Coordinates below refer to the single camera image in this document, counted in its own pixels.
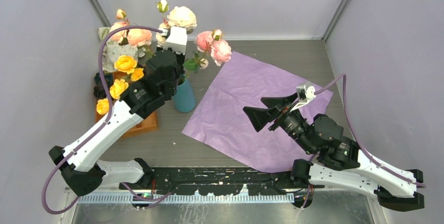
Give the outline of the teal cylindrical vase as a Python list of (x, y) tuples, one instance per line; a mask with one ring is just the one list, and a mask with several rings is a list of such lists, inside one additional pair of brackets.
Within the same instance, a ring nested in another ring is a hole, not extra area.
[(184, 74), (179, 79), (176, 94), (173, 96), (174, 107), (181, 113), (189, 113), (196, 106), (196, 98), (189, 80)]

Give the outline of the peach rose flower stem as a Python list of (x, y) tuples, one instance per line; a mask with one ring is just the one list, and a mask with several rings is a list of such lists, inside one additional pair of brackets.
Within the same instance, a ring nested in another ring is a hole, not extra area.
[[(111, 26), (109, 32), (122, 27), (130, 26), (127, 14), (123, 9), (117, 10), (116, 19), (117, 21)], [(122, 47), (130, 46), (132, 50), (136, 51), (135, 56), (137, 58), (152, 55), (152, 51), (150, 49), (152, 32), (150, 30), (140, 28), (122, 30), (113, 34), (110, 40)]]

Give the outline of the pink paper flower bouquet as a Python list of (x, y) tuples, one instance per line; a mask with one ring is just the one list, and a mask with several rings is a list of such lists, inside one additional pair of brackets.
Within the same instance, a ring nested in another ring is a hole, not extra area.
[(305, 79), (234, 52), (212, 81), (183, 133), (261, 172), (291, 170), (309, 155), (282, 129), (263, 97), (287, 97)]

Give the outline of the pink rose flower stem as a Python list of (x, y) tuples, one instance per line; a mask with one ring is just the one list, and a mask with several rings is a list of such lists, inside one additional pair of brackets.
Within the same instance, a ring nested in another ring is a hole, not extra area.
[(220, 67), (231, 59), (231, 46), (223, 39), (223, 32), (220, 29), (199, 33), (194, 43), (196, 51), (183, 64), (185, 78), (188, 78), (192, 73), (206, 69), (210, 60)]

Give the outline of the white yellow flower stem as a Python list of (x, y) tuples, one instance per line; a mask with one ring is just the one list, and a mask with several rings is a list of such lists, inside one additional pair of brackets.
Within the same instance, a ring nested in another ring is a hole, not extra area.
[(162, 48), (167, 40), (167, 35), (164, 31), (170, 30), (173, 27), (180, 27), (185, 29), (188, 37), (197, 27), (197, 18), (194, 12), (186, 6), (175, 6), (170, 10), (167, 0), (160, 0), (156, 2), (156, 8), (162, 15), (162, 22), (158, 29), (162, 32), (156, 33), (157, 48)]

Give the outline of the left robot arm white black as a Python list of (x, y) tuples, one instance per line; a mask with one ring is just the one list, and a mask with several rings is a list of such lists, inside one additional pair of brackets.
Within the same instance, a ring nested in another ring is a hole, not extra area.
[(49, 151), (66, 184), (77, 196), (85, 196), (103, 185), (135, 184), (148, 188), (152, 169), (141, 158), (127, 162), (102, 161), (102, 154), (128, 130), (171, 100), (182, 75), (185, 54), (159, 50), (149, 59), (144, 76), (129, 85), (109, 112), (87, 133), (66, 147)]

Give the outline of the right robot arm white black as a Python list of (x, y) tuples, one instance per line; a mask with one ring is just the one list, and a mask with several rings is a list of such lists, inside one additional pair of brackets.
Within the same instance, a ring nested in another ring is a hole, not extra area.
[(425, 198), (418, 192), (424, 182), (422, 171), (384, 163), (346, 137), (343, 127), (325, 114), (317, 114), (308, 123), (300, 109), (315, 97), (316, 92), (309, 88), (287, 97), (263, 97), (264, 108), (243, 108), (255, 131), (281, 128), (312, 156), (293, 162), (292, 184), (308, 189), (316, 185), (347, 189), (399, 212), (423, 209)]

